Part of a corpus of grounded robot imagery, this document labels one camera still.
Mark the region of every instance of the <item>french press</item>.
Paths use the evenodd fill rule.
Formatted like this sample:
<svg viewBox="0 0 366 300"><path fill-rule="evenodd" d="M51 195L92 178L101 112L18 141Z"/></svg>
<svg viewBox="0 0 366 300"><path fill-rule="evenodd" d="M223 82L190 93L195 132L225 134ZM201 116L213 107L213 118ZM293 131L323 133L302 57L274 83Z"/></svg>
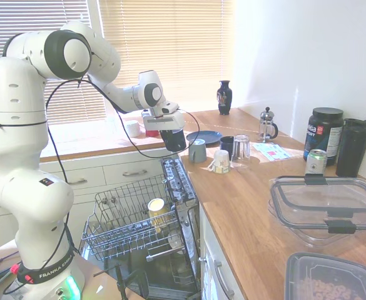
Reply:
<svg viewBox="0 0 366 300"><path fill-rule="evenodd" d="M277 125L273 123L274 116L275 114L269 107L266 107L266 109L260 114L258 139L262 140L264 143L269 139L277 137L278 128Z"/></svg>

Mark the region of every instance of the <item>franka emika robot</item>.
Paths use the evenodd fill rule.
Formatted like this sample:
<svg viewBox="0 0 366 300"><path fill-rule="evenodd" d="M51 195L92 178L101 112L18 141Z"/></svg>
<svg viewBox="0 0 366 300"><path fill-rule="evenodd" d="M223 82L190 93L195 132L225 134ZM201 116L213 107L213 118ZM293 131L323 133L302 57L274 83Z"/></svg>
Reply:
<svg viewBox="0 0 366 300"><path fill-rule="evenodd" d="M22 263L7 289L17 291L3 300L78 300L84 288L67 234L60 240L73 190L39 170L41 151L48 144L43 94L48 79L87 74L119 112L145 109L145 128L160 130L167 149L185 148L184 138L177 136L182 135L177 129L184 127L183 115L176 103L165 99L157 73L139 73L137 85L121 89L112 83L119 70L116 50L77 21L57 31L20 34L6 43L0 57L0 206L18 220L15 240Z"/></svg>

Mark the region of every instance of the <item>black vase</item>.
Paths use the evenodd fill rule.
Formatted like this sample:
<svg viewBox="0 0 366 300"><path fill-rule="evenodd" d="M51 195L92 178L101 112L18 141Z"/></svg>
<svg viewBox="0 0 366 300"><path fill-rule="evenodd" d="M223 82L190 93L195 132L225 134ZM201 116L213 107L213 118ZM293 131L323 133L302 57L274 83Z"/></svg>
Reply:
<svg viewBox="0 0 366 300"><path fill-rule="evenodd" d="M233 100L233 91L228 87L229 80L220 81L218 89L219 112L222 115L227 115L230 112L231 101Z"/></svg>

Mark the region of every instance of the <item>window blind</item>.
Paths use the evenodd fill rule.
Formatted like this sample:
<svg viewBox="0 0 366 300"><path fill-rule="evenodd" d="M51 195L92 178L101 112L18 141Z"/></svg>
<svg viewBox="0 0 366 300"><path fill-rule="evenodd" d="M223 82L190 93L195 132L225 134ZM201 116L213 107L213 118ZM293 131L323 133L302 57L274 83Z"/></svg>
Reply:
<svg viewBox="0 0 366 300"><path fill-rule="evenodd" d="M118 50L118 87L153 69L182 109L217 109L232 75L233 0L99 0L104 37Z"/></svg>
<svg viewBox="0 0 366 300"><path fill-rule="evenodd" d="M68 21L90 25L86 0L0 0L0 56L6 41L17 33L57 30ZM45 100L61 81L48 81ZM48 109L51 124L104 119L103 97L89 84L65 84L54 95Z"/></svg>

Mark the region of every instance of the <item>plastic food container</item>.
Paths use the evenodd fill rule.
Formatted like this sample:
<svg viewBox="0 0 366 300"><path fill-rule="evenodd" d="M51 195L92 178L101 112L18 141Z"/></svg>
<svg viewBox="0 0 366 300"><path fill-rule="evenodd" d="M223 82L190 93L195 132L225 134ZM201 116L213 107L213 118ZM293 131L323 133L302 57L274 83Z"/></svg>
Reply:
<svg viewBox="0 0 366 300"><path fill-rule="evenodd" d="M366 300L366 267L312 253L288 258L285 300Z"/></svg>
<svg viewBox="0 0 366 300"><path fill-rule="evenodd" d="M366 181L282 176L272 181L269 211L307 246L323 248L366 231Z"/></svg>

